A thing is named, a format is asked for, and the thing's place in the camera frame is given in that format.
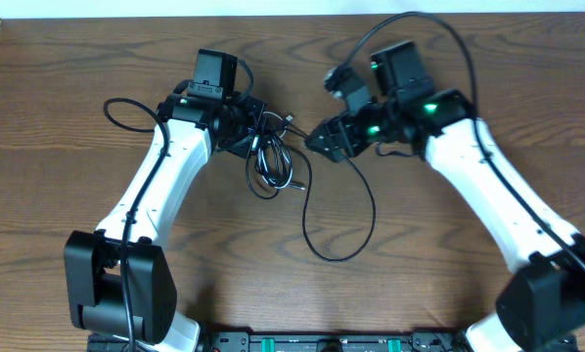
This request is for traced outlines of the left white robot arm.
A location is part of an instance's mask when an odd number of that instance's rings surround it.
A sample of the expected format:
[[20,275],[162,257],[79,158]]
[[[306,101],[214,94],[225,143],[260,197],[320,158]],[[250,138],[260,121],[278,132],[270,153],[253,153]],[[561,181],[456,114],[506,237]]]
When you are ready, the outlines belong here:
[[64,249],[72,324],[112,337],[116,351],[194,351],[201,327],[177,309],[165,258],[190,185],[216,150],[250,154],[265,104],[235,88],[245,61],[201,49],[193,78],[144,111],[155,121],[150,148],[113,210]]

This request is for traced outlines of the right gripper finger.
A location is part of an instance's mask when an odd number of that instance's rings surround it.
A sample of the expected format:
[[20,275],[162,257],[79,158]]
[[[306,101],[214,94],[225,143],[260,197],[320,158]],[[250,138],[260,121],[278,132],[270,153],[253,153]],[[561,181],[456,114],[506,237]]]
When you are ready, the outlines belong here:
[[338,127],[335,122],[322,122],[305,138],[310,150],[335,150],[338,147]]
[[346,157],[342,148],[339,147],[321,146],[318,148],[318,152],[332,162],[344,161]]

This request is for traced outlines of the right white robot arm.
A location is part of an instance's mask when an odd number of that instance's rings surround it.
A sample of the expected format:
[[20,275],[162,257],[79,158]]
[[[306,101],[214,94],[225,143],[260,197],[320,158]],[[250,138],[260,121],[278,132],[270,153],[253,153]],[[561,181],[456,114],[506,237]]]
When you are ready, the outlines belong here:
[[468,351],[541,351],[585,326],[585,236],[548,206],[509,163],[456,89],[439,91],[416,46],[375,53],[372,96],[351,66],[325,77],[344,111],[306,138],[313,152],[339,162],[369,147],[408,145],[463,197],[499,247],[512,279],[494,311],[461,335]]

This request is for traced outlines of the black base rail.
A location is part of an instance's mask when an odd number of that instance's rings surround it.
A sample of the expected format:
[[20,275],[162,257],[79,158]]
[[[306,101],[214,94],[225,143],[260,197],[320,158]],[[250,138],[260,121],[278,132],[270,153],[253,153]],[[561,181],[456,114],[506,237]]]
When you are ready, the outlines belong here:
[[[439,330],[413,330],[394,334],[285,334],[257,333],[243,330],[201,331],[196,346],[176,350],[171,347],[147,345],[138,342],[135,351],[197,351],[197,352],[407,352],[407,351],[513,351],[491,346],[473,349],[467,330],[456,332]],[[90,334],[85,351],[128,351],[124,338]],[[580,351],[575,335],[559,337],[535,351]]]

